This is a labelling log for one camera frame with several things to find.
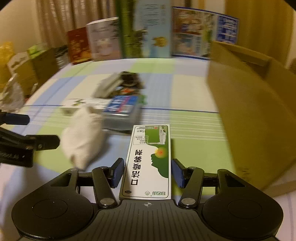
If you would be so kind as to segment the brown cartons pile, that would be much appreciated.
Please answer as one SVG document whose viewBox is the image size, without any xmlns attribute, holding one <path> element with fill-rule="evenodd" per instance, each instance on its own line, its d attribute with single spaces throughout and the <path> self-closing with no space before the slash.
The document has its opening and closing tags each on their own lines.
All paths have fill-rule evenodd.
<svg viewBox="0 0 296 241">
<path fill-rule="evenodd" d="M 16 81 L 21 86 L 25 97 L 31 96 L 47 80 L 68 64 L 66 46 L 39 51 L 32 55 L 29 51 L 15 54 L 7 63 L 12 74 L 17 74 Z"/>
</svg>

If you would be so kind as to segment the brown cardboard box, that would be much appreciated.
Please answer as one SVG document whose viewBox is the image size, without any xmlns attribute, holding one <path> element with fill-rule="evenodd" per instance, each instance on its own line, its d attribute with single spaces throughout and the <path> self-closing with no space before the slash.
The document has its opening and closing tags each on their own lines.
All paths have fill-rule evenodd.
<svg viewBox="0 0 296 241">
<path fill-rule="evenodd" d="M 272 57 L 211 45 L 207 83 L 236 174 L 272 197 L 295 190 L 295 75 Z"/>
</svg>

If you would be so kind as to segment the white square night light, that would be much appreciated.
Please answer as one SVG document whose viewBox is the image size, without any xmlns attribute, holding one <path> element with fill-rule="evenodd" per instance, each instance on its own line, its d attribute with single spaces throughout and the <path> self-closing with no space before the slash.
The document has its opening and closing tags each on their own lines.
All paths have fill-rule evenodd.
<svg viewBox="0 0 296 241">
<path fill-rule="evenodd" d="M 76 168 L 86 169 L 101 151 L 106 137 L 102 123 L 102 115 L 87 105 L 75 112 L 69 126 L 62 131 L 61 148 Z"/>
</svg>

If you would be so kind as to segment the green white spray box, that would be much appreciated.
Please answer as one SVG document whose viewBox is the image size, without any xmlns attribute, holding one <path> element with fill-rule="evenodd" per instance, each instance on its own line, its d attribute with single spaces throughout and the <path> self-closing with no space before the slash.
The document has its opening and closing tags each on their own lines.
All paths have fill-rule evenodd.
<svg viewBox="0 0 296 241">
<path fill-rule="evenodd" d="M 120 199 L 171 199 L 169 124 L 133 126 Z"/>
</svg>

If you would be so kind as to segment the white parrot ointment box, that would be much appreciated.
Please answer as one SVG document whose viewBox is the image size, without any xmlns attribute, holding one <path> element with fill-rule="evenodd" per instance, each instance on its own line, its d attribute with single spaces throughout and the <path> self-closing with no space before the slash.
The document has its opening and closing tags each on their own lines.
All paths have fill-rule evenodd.
<svg viewBox="0 0 296 241">
<path fill-rule="evenodd" d="M 73 116 L 73 114 L 81 108 L 92 107 L 94 113 L 101 113 L 111 99 L 107 98 L 72 98 L 62 102 L 60 110 L 65 116 Z"/>
</svg>

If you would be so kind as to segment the yellow curtain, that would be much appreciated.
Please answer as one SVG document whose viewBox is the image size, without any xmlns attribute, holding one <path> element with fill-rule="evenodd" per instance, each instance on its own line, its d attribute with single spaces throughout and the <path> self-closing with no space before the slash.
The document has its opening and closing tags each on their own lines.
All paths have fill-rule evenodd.
<svg viewBox="0 0 296 241">
<path fill-rule="evenodd" d="M 225 13 L 239 20 L 237 45 L 286 64 L 295 22 L 286 1 L 226 1 Z"/>
</svg>

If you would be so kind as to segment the yellow plastic bag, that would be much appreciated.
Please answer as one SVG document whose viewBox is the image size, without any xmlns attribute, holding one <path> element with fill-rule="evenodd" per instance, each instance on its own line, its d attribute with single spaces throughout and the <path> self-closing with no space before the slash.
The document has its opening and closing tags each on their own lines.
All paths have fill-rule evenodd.
<svg viewBox="0 0 296 241">
<path fill-rule="evenodd" d="M 8 69 L 8 62 L 15 54 L 12 42 L 5 42 L 0 47 L 0 91 L 2 92 L 6 83 L 11 78 L 11 73 Z"/>
</svg>

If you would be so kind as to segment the dark purple sock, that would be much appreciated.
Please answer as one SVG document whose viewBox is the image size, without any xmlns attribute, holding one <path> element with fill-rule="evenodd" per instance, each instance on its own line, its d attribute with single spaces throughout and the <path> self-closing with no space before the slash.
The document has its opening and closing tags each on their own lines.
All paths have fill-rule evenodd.
<svg viewBox="0 0 296 241">
<path fill-rule="evenodd" d="M 123 71 L 120 73 L 121 86 L 126 88 L 144 89 L 144 84 L 138 73 Z"/>
</svg>

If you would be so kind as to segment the grey sachet packet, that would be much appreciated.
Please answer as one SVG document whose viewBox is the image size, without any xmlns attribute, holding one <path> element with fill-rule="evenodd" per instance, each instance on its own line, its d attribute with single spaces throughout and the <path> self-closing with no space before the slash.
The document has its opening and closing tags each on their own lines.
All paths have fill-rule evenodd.
<svg viewBox="0 0 296 241">
<path fill-rule="evenodd" d="M 97 84 L 96 89 L 92 93 L 91 97 L 107 98 L 122 83 L 123 80 L 121 79 L 121 75 L 119 73 L 113 73 L 109 77 L 101 80 L 99 84 Z"/>
</svg>

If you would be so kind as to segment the blue milk carton box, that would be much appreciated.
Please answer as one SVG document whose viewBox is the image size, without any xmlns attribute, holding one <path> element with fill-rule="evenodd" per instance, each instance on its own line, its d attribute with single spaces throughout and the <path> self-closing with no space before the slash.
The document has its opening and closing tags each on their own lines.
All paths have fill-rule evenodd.
<svg viewBox="0 0 296 241">
<path fill-rule="evenodd" d="M 213 41 L 236 44 L 239 20 L 206 11 L 174 6 L 172 10 L 172 55 L 209 59 Z"/>
</svg>

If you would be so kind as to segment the red gift box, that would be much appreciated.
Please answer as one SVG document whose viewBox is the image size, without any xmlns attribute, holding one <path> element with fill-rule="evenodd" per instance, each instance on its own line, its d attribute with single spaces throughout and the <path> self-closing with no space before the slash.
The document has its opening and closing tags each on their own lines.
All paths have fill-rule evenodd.
<svg viewBox="0 0 296 241">
<path fill-rule="evenodd" d="M 92 60 L 85 27 L 67 32 L 67 46 L 70 62 L 73 65 Z"/>
</svg>

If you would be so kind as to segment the beige curtain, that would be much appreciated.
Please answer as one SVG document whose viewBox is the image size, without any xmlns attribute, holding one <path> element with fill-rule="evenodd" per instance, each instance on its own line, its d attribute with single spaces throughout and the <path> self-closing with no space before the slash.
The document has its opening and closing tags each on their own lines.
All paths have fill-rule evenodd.
<svg viewBox="0 0 296 241">
<path fill-rule="evenodd" d="M 56 48 L 67 44 L 67 32 L 118 16 L 119 1 L 34 1 L 34 7 L 41 42 Z"/>
</svg>

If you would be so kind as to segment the blue grey card box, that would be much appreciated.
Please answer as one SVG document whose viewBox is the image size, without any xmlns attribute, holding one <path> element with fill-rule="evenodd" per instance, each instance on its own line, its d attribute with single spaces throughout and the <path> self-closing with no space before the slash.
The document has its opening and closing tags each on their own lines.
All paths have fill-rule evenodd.
<svg viewBox="0 0 296 241">
<path fill-rule="evenodd" d="M 118 132 L 131 132 L 138 125 L 142 108 L 141 95 L 115 96 L 102 112 L 102 128 Z"/>
</svg>

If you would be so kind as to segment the green milk carton box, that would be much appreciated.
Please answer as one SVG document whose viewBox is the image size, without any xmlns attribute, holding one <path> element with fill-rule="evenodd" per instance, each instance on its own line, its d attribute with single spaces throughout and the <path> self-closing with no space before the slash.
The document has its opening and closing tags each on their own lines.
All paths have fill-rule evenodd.
<svg viewBox="0 0 296 241">
<path fill-rule="evenodd" d="M 171 57 L 171 1 L 116 1 L 124 58 Z"/>
</svg>

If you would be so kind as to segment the white humidifier box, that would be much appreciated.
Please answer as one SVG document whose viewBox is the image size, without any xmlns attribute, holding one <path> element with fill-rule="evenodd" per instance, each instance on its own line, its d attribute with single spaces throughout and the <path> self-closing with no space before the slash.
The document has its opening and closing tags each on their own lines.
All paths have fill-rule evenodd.
<svg viewBox="0 0 296 241">
<path fill-rule="evenodd" d="M 121 59 L 118 17 L 89 22 L 86 25 L 92 60 Z"/>
</svg>

